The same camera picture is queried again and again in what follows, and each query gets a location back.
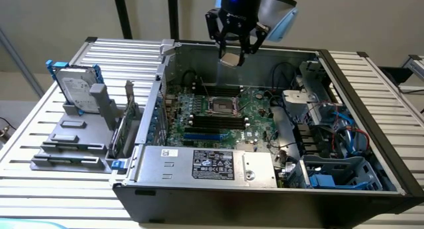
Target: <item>sticker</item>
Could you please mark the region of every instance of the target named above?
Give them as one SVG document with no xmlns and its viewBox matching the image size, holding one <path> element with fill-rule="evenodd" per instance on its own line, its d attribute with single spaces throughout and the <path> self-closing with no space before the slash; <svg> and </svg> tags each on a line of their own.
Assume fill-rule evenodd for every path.
<svg viewBox="0 0 424 229">
<path fill-rule="evenodd" d="M 85 112 L 98 113 L 98 107 L 94 97 L 89 94 L 90 86 L 82 79 L 64 77 L 61 79 L 65 90 L 74 106 Z"/>
<path fill-rule="evenodd" d="M 233 180 L 233 157 L 229 151 L 193 151 L 194 179 Z"/>
<path fill-rule="evenodd" d="M 177 157 L 178 156 L 178 150 L 162 149 L 160 156 L 162 156 L 162 157 Z"/>
</svg>

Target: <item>power supply label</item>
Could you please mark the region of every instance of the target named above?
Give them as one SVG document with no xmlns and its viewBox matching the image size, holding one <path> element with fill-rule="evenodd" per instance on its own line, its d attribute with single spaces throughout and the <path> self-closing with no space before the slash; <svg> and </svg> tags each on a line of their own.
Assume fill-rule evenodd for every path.
<svg viewBox="0 0 424 229">
<path fill-rule="evenodd" d="M 193 151 L 194 179 L 233 180 L 233 156 L 229 151 Z"/>
</svg>

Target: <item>black pole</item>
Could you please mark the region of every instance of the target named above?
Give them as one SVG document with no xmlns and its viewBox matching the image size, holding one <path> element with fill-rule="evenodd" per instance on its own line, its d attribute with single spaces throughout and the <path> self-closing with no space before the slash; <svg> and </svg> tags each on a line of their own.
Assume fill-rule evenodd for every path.
<svg viewBox="0 0 424 229">
<path fill-rule="evenodd" d="M 124 39 L 132 39 L 125 0 L 114 0 L 114 4 L 120 21 L 121 34 L 124 36 Z"/>
<path fill-rule="evenodd" d="M 180 40 L 178 0 L 168 0 L 170 39 Z"/>
</svg>

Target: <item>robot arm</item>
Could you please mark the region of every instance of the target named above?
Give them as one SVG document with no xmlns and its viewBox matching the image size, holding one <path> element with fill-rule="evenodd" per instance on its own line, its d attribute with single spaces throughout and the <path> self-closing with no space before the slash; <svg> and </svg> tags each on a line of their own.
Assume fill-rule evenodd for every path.
<svg viewBox="0 0 424 229">
<path fill-rule="evenodd" d="M 218 44 L 221 62 L 241 66 L 244 54 L 254 54 L 265 39 L 274 42 L 282 39 L 297 14 L 296 1 L 216 0 L 216 7 L 206 13 L 209 37 Z M 256 36 L 253 45 L 250 35 Z M 238 56 L 225 52 L 229 40 L 240 41 Z"/>
</svg>

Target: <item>blue pcie slot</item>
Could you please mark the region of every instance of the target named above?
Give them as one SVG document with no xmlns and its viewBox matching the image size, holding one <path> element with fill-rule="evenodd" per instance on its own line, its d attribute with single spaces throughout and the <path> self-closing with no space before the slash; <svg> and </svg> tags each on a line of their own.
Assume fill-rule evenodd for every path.
<svg viewBox="0 0 424 229">
<path fill-rule="evenodd" d="M 204 141 L 221 141 L 222 135 L 204 135 L 204 134 L 184 134 L 184 139 L 204 140 Z"/>
</svg>

